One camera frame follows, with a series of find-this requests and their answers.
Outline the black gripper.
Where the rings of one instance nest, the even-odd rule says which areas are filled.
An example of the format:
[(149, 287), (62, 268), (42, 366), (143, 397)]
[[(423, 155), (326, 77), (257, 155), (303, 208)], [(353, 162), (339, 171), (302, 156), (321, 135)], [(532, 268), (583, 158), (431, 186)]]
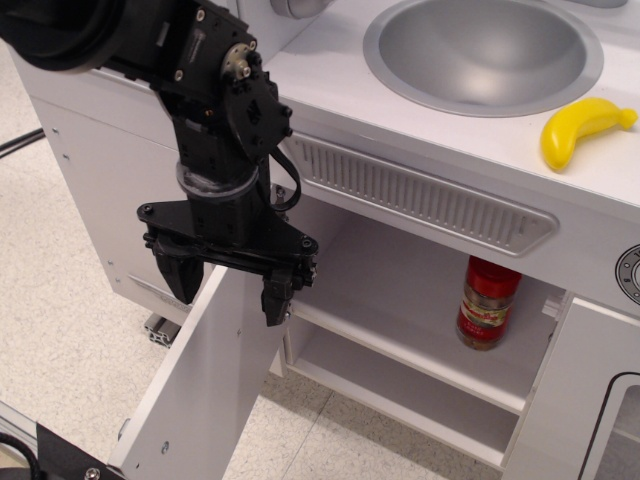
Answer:
[(193, 302), (204, 265), (212, 263), (264, 276), (266, 324), (275, 327), (285, 321), (294, 292), (315, 280), (319, 246), (284, 219), (301, 200), (301, 190), (275, 203), (273, 192), (259, 185), (220, 203), (188, 199), (138, 208), (138, 219), (147, 225), (145, 246), (177, 300)]

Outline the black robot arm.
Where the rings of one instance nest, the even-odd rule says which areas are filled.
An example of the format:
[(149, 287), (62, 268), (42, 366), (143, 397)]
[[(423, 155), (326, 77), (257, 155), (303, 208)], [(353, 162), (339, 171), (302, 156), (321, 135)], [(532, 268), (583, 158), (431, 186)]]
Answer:
[(283, 323), (314, 281), (318, 245), (285, 220), (297, 196), (271, 199), (271, 162), (297, 176), (280, 148), (292, 112), (247, 25), (208, 1), (5, 1), (1, 36), (42, 70), (105, 67), (149, 85), (172, 120), (185, 193), (138, 208), (159, 271), (184, 303), (206, 264), (258, 274), (267, 323)]

